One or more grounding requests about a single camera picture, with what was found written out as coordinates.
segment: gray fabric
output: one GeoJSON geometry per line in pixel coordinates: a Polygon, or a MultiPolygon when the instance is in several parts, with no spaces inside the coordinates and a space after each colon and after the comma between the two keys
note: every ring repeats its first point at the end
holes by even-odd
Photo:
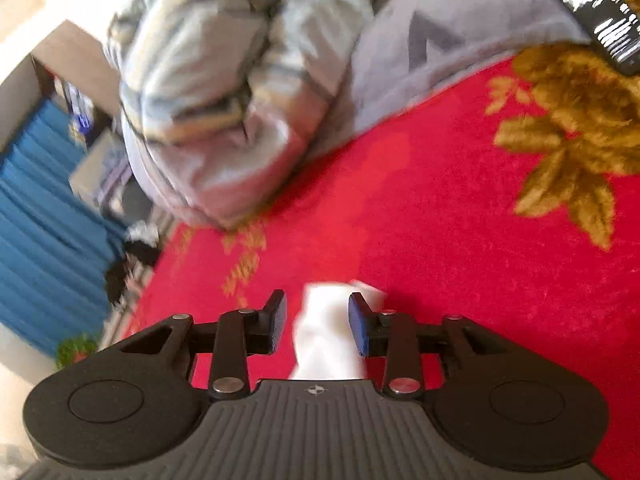
{"type": "Polygon", "coordinates": [[[232,226],[302,160],[372,0],[134,0],[105,53],[132,169],[160,206],[232,226]]]}
{"type": "Polygon", "coordinates": [[[524,46],[589,38],[558,0],[379,0],[308,158],[524,46]]]}

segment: black phone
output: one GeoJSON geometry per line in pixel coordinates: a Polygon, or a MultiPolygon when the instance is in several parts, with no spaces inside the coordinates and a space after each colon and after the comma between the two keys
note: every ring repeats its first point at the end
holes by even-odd
{"type": "Polygon", "coordinates": [[[561,0],[622,75],[640,72],[640,18],[624,0],[561,0]]]}

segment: metal screw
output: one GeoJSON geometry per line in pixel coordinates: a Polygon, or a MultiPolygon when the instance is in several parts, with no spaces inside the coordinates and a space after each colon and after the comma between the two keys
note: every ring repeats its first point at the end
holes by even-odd
{"type": "Polygon", "coordinates": [[[409,377],[398,377],[389,383],[391,391],[399,395],[414,394],[420,389],[420,383],[409,377]]]}
{"type": "Polygon", "coordinates": [[[219,394],[235,394],[244,388],[244,382],[237,377],[221,377],[213,383],[213,389],[219,394]]]}

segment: red blanket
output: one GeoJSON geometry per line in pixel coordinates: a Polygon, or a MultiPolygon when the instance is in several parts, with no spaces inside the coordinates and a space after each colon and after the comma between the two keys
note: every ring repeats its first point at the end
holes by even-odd
{"type": "MultiPolygon", "coordinates": [[[[362,280],[390,308],[464,314],[593,381],[610,406],[596,464],[640,478],[634,84],[571,46],[484,70],[307,168],[238,232],[182,227],[132,330],[175,312],[215,320],[274,288],[292,320],[305,283],[362,280]]],[[[289,321],[250,371],[293,366],[289,321]]]]}

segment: curtain fold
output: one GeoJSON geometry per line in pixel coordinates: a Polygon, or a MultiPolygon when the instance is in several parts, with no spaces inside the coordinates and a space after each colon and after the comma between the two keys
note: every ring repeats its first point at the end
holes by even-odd
{"type": "Polygon", "coordinates": [[[50,356],[67,337],[99,335],[110,312],[103,274],[126,230],[71,191],[85,153],[68,121],[44,102],[0,158],[0,322],[50,356]]]}

